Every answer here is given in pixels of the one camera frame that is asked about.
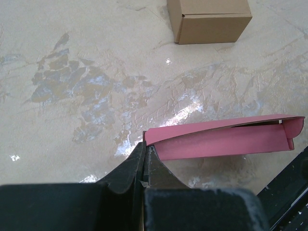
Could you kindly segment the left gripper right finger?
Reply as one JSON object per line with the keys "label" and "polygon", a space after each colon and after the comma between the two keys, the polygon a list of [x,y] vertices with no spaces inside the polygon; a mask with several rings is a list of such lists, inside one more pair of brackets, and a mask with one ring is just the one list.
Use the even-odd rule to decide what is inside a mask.
{"label": "left gripper right finger", "polygon": [[146,148],[146,231],[268,231],[260,200],[242,188],[189,188]]}

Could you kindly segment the pink paper box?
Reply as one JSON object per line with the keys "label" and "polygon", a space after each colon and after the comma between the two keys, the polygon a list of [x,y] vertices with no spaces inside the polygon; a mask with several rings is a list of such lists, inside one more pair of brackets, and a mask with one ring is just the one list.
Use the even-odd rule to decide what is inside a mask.
{"label": "pink paper box", "polygon": [[304,117],[262,115],[151,128],[143,135],[161,160],[291,151]]}

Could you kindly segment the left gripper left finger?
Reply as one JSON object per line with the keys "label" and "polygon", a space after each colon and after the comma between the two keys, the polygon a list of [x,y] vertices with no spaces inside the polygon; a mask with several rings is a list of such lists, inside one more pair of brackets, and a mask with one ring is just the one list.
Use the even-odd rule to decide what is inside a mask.
{"label": "left gripper left finger", "polygon": [[3,231],[140,231],[146,143],[95,183],[2,185]]}

